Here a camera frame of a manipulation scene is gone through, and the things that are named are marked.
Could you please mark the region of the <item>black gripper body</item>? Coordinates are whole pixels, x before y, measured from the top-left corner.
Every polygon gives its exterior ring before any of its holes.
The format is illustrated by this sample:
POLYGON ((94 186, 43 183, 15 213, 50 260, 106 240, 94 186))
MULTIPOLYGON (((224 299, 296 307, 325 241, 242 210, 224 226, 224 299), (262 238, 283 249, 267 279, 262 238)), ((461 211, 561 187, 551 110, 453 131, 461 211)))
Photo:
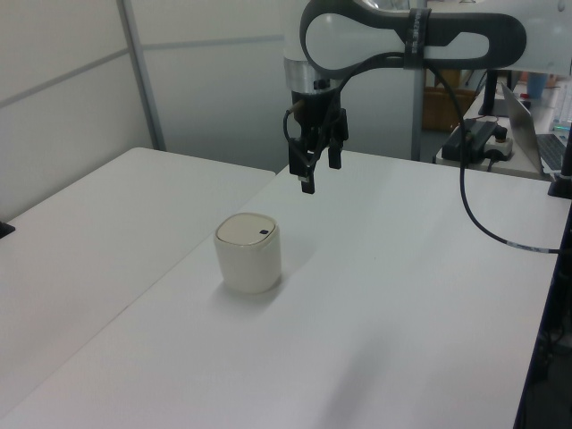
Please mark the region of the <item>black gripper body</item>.
POLYGON ((341 97, 336 89, 319 94, 291 92, 292 103, 303 102, 294 113, 295 121, 301 127, 301 138, 308 143, 316 143, 322 126, 333 123, 334 137, 345 141, 348 139, 347 116, 341 107, 341 97))

